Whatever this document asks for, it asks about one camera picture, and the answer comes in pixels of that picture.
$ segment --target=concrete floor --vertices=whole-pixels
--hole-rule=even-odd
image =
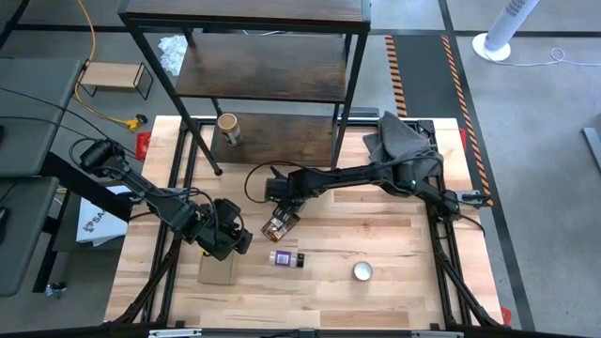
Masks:
[[[121,25],[116,16],[119,0],[86,0],[95,24]],[[486,30],[505,0],[447,0],[457,30]],[[373,27],[377,29],[444,28],[438,0],[372,0]],[[10,15],[18,0],[0,4],[0,20]],[[547,0],[523,25],[522,30],[598,31],[601,2],[596,0]],[[33,0],[22,23],[85,24],[75,0]],[[147,35],[152,45],[163,35]],[[601,240],[595,208],[601,180],[579,130],[601,128],[597,118],[601,99],[601,69],[558,65],[543,68],[511,68],[478,59],[470,38],[458,39],[476,114],[481,124],[505,217],[510,228],[518,264],[537,330],[598,336],[601,331],[601,266],[595,259]],[[553,47],[562,47],[571,60],[601,62],[598,38],[515,38],[512,62],[547,61]],[[2,56],[78,57],[90,51],[88,33],[14,32]],[[97,60],[143,61],[127,34],[98,34]],[[87,100],[98,110],[123,118],[144,112],[156,115],[177,112],[159,84],[148,101],[134,93],[100,92]],[[191,114],[212,114],[208,100],[186,100]],[[394,111],[388,61],[383,37],[368,40],[354,106]],[[116,125],[85,112],[75,101],[70,109],[94,123],[129,148],[134,136]],[[329,115],[331,106],[279,102],[224,100],[229,111]],[[64,124],[86,133],[93,131],[72,116]],[[149,131],[151,124],[143,131]],[[54,151],[65,154],[75,136],[60,131]],[[515,309],[495,226],[482,213],[487,244],[501,304]],[[56,275],[69,282],[61,300],[33,296],[24,290],[12,299],[0,299],[3,324],[0,331],[39,330],[74,325],[95,325],[113,281],[118,253],[86,253],[63,257]],[[91,275],[90,266],[104,270]],[[37,263],[32,263],[35,270]],[[25,284],[33,283],[32,273]]]

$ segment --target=hazard tape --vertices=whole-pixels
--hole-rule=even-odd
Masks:
[[[476,166],[478,167],[478,174],[480,175],[480,181],[482,182],[483,190],[485,193],[490,194],[490,187],[488,185],[488,178],[486,177],[485,166],[482,163],[482,155],[480,155],[480,148],[478,147],[478,141],[476,140],[476,133],[473,130],[471,124],[470,111],[466,104],[466,99],[463,95],[463,89],[461,89],[461,81],[459,80],[459,74],[457,73],[457,66],[455,59],[453,58],[453,52],[451,50],[451,44],[447,36],[442,37],[442,45],[444,46],[444,52],[447,54],[447,61],[449,61],[449,68],[453,75],[453,82],[455,83],[455,90],[457,92],[457,98],[459,99],[459,107],[461,107],[461,113],[465,118],[466,127],[468,130],[468,139],[471,143],[471,149],[473,150],[474,158],[476,159]],[[489,200],[488,204],[493,205],[493,201]]]
[[[391,78],[393,79],[394,102],[396,104],[396,114],[401,117],[407,117],[407,106],[405,104],[405,93],[403,83],[401,82],[401,73],[398,71],[398,61],[396,59],[396,49],[392,36],[384,38],[386,42],[386,55],[391,67]]]

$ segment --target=cardboard box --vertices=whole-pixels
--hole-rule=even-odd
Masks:
[[[198,282],[203,284],[233,285],[238,270],[238,254],[232,252],[223,261],[201,256]]]

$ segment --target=wooden table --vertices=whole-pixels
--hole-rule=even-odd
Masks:
[[[447,187],[471,189],[456,121],[434,121],[439,151],[445,159]],[[175,116],[159,116],[155,122],[143,174],[158,186],[167,185],[179,123],[180,118]],[[368,163],[362,136],[374,130],[347,131],[340,167]],[[212,127],[204,127],[201,132],[210,143]],[[184,156],[180,177],[186,162]],[[272,243],[259,229],[271,217],[274,204],[256,205],[245,198],[242,190],[251,168],[223,164],[223,176],[216,177],[207,161],[198,157],[193,186],[213,198],[226,197],[238,204],[254,240],[249,252],[239,257],[239,275],[232,286],[199,284],[199,247],[182,246],[170,314],[172,324],[185,320],[188,327],[237,329],[417,330],[428,329],[434,322],[442,326],[424,202],[392,197],[374,186],[329,191],[310,200],[301,213],[301,222],[280,242]],[[265,168],[251,178],[252,196],[262,197],[265,179],[270,175]],[[478,218],[470,207],[463,207],[462,212]],[[106,319],[119,316],[148,279],[158,226],[159,221],[152,216],[130,224]],[[455,229],[466,283],[490,314],[501,321],[483,234],[465,221],[455,222]],[[270,266],[270,251],[276,249],[305,253],[304,269]],[[363,260],[374,267],[373,279],[355,282],[351,268]],[[455,317],[460,318],[455,288],[450,289]],[[155,309],[160,306],[161,292],[159,289]]]

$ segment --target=black desk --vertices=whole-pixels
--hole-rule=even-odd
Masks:
[[[0,86],[67,108],[81,67],[80,61],[71,59],[0,59]],[[131,204],[50,151],[56,125],[2,118],[35,117],[60,123],[64,113],[43,102],[0,91],[0,124],[5,126],[0,177],[58,177],[61,186],[127,221]]]
[[[2,201],[10,214],[6,237],[0,244],[0,297],[19,292],[58,187],[54,177],[0,179],[0,196],[15,182]]]

